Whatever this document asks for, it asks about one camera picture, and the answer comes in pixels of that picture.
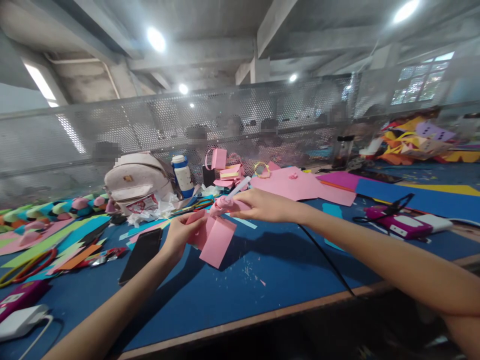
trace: power adapter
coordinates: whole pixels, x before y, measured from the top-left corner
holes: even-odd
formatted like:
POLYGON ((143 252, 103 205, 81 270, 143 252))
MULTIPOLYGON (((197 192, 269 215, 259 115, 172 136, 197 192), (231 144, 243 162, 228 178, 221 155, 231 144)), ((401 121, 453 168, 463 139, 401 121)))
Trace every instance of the power adapter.
POLYGON ((0 322, 0 342, 26 335, 45 318, 48 311, 47 305, 37 305, 12 312, 0 322))

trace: water bottle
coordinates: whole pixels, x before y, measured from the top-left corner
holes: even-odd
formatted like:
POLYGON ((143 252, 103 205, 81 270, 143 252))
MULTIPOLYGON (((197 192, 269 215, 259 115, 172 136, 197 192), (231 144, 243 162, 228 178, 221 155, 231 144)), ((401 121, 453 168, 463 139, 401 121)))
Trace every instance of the water bottle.
POLYGON ((183 198, 191 198, 194 195, 194 184, 187 158, 183 155, 176 155, 171 158, 171 164, 175 172, 176 183, 180 187, 183 198))

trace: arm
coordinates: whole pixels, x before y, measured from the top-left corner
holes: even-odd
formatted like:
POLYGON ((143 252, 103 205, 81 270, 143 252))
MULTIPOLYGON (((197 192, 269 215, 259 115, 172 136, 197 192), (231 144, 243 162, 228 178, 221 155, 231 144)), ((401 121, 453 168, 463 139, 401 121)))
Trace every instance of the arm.
POLYGON ((74 328, 43 360, 103 359, 127 324, 182 258, 189 236, 205 221, 189 225, 176 217, 159 253, 124 287, 74 328))
POLYGON ((476 329, 476 334, 480 331, 480 278, 407 242, 330 216, 304 203, 258 189, 241 192, 234 198, 252 209, 232 216, 311 228, 404 293, 437 310, 464 351, 470 356, 472 351, 480 354, 480 344, 474 341, 475 336, 469 340, 465 330, 476 329))

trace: black phone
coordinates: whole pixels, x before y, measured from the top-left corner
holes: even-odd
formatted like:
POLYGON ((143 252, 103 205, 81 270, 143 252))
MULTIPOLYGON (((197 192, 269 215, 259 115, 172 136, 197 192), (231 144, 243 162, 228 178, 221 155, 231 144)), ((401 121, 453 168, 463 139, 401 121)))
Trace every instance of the black phone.
POLYGON ((350 174, 353 174, 353 175, 363 176, 364 178, 378 180, 388 184, 395 184, 395 183, 401 182, 402 180, 405 180, 402 177, 388 175, 381 172, 362 170, 362 169, 350 170, 349 172, 350 174))
POLYGON ((120 286, 125 285, 133 278, 142 268, 152 260, 159 252, 160 243, 162 241, 163 229, 158 228, 149 232, 145 232, 138 237, 130 258, 128 259, 125 269, 118 280, 120 286))

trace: yellow ring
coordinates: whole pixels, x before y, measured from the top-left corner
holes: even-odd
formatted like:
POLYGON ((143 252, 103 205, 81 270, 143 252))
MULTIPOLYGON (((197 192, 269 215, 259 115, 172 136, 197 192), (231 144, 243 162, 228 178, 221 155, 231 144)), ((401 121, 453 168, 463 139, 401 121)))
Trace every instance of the yellow ring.
POLYGON ((267 179, 267 178, 270 177, 270 174, 271 174, 269 166, 268 166, 266 163, 261 162, 261 161, 259 161, 259 162, 257 162, 257 163, 255 164, 255 166, 253 167, 253 171, 255 172, 255 174, 256 174, 260 179, 267 179), (268 171, 268 176, 262 176, 262 174, 259 174, 259 173, 257 172, 257 168, 259 167, 259 165, 263 165, 263 167, 268 171))

